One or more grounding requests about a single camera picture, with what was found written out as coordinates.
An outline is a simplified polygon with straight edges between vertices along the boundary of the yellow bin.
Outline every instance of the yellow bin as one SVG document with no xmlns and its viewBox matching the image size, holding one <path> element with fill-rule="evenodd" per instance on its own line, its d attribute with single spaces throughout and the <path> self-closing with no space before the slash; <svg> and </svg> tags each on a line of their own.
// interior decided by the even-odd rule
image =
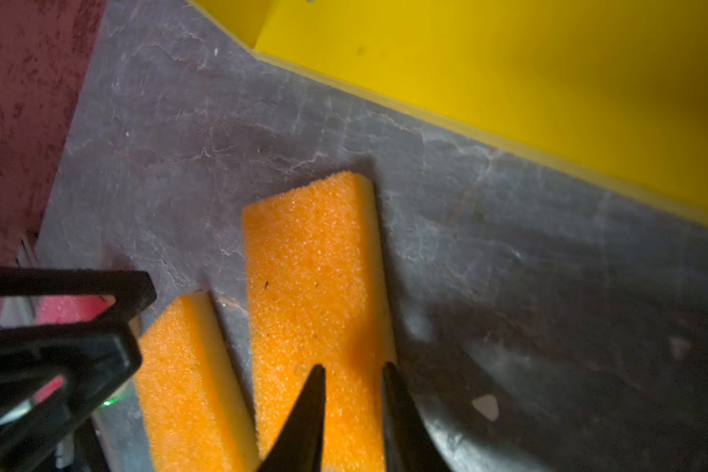
<svg viewBox="0 0 708 472">
<path fill-rule="evenodd" d="M 708 0 L 193 0 L 263 61 L 708 225 Z"/>
</svg>

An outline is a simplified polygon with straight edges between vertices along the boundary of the table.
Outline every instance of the table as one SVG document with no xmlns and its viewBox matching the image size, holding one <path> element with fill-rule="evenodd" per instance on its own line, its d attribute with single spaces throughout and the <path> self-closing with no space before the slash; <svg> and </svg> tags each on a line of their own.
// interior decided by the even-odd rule
<svg viewBox="0 0 708 472">
<path fill-rule="evenodd" d="M 258 63 L 180 0 L 109 2 L 38 257 L 147 270 L 143 328 L 210 289 L 249 401 L 240 211 L 342 169 L 377 186 L 399 363 L 456 471 L 708 470 L 708 230 Z M 100 414 L 151 470 L 133 388 Z"/>
</svg>

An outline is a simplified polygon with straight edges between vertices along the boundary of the red floor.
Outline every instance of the red floor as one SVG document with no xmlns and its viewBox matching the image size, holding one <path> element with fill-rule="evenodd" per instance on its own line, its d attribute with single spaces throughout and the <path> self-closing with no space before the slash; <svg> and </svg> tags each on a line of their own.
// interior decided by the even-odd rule
<svg viewBox="0 0 708 472">
<path fill-rule="evenodd" d="M 37 232 L 104 0 L 0 0 L 0 265 Z"/>
</svg>

